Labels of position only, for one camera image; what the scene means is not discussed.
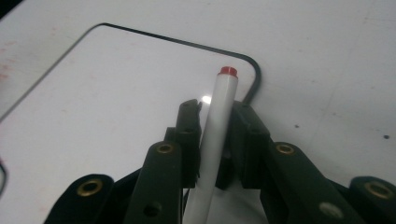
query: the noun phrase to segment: black plastic part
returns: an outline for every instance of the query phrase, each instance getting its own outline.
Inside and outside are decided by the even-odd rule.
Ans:
[[[190,195],[190,190],[187,189],[187,192],[183,196],[183,215],[184,215],[184,211],[186,211],[187,200],[189,199],[189,195]]]
[[[113,185],[107,175],[86,175],[76,180],[52,207],[45,224],[103,223],[101,215]]]
[[[367,223],[396,223],[396,187],[389,182],[356,177],[349,186],[348,198]]]
[[[114,184],[114,195],[117,198],[123,199],[132,195],[137,178],[140,175],[140,171],[141,169],[138,169]]]
[[[182,187],[195,188],[196,178],[201,161],[199,144],[201,140],[201,126],[199,112],[201,105],[197,100],[189,100],[180,105],[177,115],[176,128],[168,128],[165,141],[177,142],[183,149]]]
[[[8,14],[15,6],[17,6],[22,0],[4,0],[0,1],[0,19]]]
[[[264,166],[262,167],[260,201],[262,201],[262,207],[269,223],[287,223],[289,209],[270,172]]]
[[[228,133],[233,166],[245,189],[260,189],[262,153],[270,146],[270,133],[250,105],[233,103]]]
[[[327,179],[327,180],[344,197],[344,199],[346,199],[349,202],[349,189],[344,187],[344,186],[342,186],[342,185],[340,185],[340,184],[338,184],[338,183],[336,183],[336,182],[334,182],[334,181],[332,181],[332,180],[330,180],[330,179]]]
[[[265,150],[263,160],[266,166],[264,173],[269,172],[276,185],[271,189],[278,189],[287,205],[286,223],[365,223],[296,146],[274,143],[269,150]],[[269,193],[262,192],[262,195],[268,196]],[[265,200],[268,199],[262,197],[264,208],[272,206],[265,204]]]
[[[216,188],[226,190],[233,182],[233,174],[233,160],[231,158],[221,157]]]
[[[123,224],[181,222],[181,148],[174,142],[150,147]]]

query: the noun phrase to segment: white surface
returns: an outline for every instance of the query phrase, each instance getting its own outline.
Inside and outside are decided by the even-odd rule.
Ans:
[[[216,78],[201,142],[199,178],[190,190],[183,223],[206,224],[237,84],[238,78],[231,75],[219,74]]]
[[[118,180],[140,168],[176,125],[178,106],[211,96],[225,65],[240,79],[229,103],[235,94],[242,100],[255,77],[246,61],[108,26],[91,30],[1,123],[10,176],[0,223],[42,222],[81,176]]]
[[[0,21],[0,110],[105,21],[252,57],[264,72],[253,107],[275,140],[299,146],[341,184],[356,175],[396,184],[395,11],[393,0],[25,0]],[[25,182],[35,183],[34,176]],[[54,194],[48,190],[42,195]],[[215,192],[221,199],[229,193]],[[240,209],[230,201],[219,207],[235,223],[257,209],[239,202]],[[0,205],[17,206],[3,198]],[[215,223],[224,217],[209,214]]]

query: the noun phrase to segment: white pen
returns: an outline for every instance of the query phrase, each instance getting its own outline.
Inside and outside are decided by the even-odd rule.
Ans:
[[[200,177],[195,189],[190,190],[184,224],[206,223],[238,84],[236,73],[236,69],[226,66],[217,76],[201,142]]]

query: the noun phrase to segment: red dot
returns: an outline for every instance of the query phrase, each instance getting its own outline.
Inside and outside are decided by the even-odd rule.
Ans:
[[[236,77],[237,71],[233,67],[224,66],[221,68],[221,70],[219,72],[219,75],[221,75],[221,74]]]

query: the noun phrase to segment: white marker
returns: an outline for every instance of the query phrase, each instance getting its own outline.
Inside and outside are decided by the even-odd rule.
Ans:
[[[200,178],[190,190],[184,211],[184,224],[205,224],[218,176],[238,77],[232,67],[222,67],[216,79],[201,143]]]

